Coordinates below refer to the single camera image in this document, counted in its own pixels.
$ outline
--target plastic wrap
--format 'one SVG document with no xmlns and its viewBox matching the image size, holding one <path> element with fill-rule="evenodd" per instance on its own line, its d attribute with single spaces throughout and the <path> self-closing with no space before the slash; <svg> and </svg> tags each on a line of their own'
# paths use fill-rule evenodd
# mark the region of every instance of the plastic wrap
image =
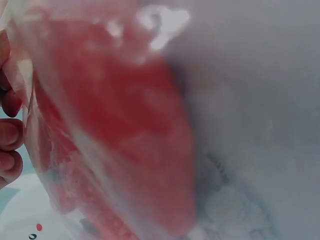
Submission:
<svg viewBox="0 0 320 240">
<path fill-rule="evenodd" d="M 4 71 L 70 237 L 318 239 L 317 18 L 278 4 L 9 1 Z"/>
</svg>

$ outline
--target human hand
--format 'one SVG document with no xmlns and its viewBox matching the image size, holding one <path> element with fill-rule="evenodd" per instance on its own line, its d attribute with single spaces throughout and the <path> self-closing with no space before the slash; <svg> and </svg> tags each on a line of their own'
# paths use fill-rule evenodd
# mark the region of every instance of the human hand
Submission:
<svg viewBox="0 0 320 240">
<path fill-rule="evenodd" d="M 0 67 L 8 60 L 10 44 L 7 33 L 0 31 Z M 23 169 L 23 161 L 15 150 L 23 143 L 23 123 L 14 117 L 22 102 L 12 90 L 4 72 L 0 70 L 0 103 L 9 119 L 0 119 L 0 190 L 16 180 Z"/>
</svg>

